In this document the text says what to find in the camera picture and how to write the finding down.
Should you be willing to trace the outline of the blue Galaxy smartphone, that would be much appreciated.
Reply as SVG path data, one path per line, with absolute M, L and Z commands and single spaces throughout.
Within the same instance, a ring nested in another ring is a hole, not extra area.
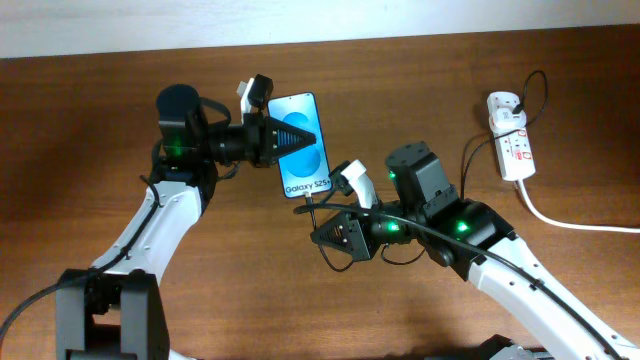
M 268 111 L 271 117 L 316 137 L 313 145 L 278 160 L 284 196 L 296 198 L 330 190 L 329 162 L 314 94 L 306 92 L 272 99 Z

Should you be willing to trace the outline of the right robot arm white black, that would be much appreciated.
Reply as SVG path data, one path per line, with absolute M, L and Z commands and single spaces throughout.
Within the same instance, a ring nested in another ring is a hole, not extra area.
M 384 203 L 363 166 L 339 168 L 338 183 L 356 203 L 307 204 L 335 216 L 310 235 L 319 246 L 368 261 L 383 245 L 417 241 L 429 257 L 513 315 L 555 359 L 636 359 L 637 345 L 599 319 L 568 291 L 504 218 L 488 205 L 459 197 L 439 158 L 423 142 L 385 160 L 398 198 Z

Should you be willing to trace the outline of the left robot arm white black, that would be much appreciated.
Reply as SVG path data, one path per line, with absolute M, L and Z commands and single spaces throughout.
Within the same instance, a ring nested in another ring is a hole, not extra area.
M 242 121 L 175 84 L 156 99 L 161 139 L 152 149 L 144 200 L 116 242 L 86 269 L 68 269 L 56 292 L 59 359 L 178 359 L 159 291 L 178 245 L 205 212 L 219 166 L 268 168 L 316 142 L 313 133 L 265 114 L 273 91 L 262 75 L 239 86 Z

